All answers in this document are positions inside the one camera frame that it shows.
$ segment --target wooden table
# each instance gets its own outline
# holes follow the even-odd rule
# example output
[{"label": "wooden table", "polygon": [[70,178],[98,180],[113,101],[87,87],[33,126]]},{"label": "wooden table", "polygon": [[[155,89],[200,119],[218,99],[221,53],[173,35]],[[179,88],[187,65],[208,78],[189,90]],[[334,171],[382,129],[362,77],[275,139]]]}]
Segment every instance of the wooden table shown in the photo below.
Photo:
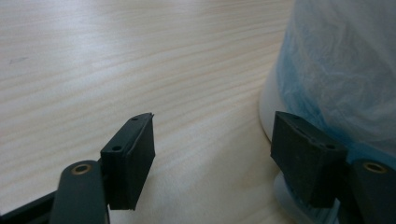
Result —
[{"label": "wooden table", "polygon": [[290,223],[258,116],[290,0],[0,2],[0,212],[152,112],[157,156],[112,223]]}]

